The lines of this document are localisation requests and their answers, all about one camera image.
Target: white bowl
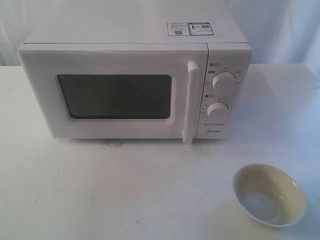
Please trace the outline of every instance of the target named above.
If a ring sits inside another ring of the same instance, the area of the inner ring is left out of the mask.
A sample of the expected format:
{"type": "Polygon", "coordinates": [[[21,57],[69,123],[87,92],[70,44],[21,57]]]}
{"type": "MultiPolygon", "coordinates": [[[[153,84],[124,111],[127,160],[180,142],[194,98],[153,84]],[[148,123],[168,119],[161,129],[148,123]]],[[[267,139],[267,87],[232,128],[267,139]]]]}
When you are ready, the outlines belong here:
{"type": "Polygon", "coordinates": [[[253,219],[271,227],[292,226],[306,212],[307,201],[301,187],[274,166],[244,166],[233,177],[233,191],[253,219]]]}

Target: white fabric backdrop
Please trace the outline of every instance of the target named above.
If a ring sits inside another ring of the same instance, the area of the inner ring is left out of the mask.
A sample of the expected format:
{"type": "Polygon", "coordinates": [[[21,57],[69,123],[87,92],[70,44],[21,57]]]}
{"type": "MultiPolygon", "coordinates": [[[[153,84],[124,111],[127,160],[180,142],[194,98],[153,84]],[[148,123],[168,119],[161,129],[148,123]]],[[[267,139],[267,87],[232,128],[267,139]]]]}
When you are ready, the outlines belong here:
{"type": "MultiPolygon", "coordinates": [[[[20,64],[19,46],[63,1],[0,0],[0,65],[20,64]]],[[[250,42],[252,63],[306,63],[320,77],[320,0],[223,1],[250,42]]]]}

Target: label on microwave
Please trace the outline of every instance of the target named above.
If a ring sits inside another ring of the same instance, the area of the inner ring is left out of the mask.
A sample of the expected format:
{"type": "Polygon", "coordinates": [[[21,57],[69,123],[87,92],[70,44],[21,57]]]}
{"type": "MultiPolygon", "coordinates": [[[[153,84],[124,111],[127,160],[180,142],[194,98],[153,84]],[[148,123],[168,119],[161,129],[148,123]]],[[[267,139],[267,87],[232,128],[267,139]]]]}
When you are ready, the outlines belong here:
{"type": "Polygon", "coordinates": [[[168,36],[214,35],[209,22],[168,22],[168,36]]]}

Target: microwave oven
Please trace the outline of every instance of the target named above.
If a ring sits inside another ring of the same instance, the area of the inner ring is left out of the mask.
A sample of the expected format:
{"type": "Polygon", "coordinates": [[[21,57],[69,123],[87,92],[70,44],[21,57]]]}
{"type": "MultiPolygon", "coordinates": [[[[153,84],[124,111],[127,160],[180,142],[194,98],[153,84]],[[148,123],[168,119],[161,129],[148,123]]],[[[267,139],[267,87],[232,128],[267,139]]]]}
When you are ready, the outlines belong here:
{"type": "Polygon", "coordinates": [[[54,138],[226,138],[252,50],[219,0],[71,0],[18,50],[54,138]]]}

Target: dark glass window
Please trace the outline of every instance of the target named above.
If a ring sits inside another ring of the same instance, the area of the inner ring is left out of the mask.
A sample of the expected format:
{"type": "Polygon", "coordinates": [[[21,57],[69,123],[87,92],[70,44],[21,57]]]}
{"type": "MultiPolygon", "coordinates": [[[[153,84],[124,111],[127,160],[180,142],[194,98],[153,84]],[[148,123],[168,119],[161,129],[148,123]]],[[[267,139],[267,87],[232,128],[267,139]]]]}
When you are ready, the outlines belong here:
{"type": "Polygon", "coordinates": [[[58,75],[74,119],[167,119],[169,75],[58,75]]]}

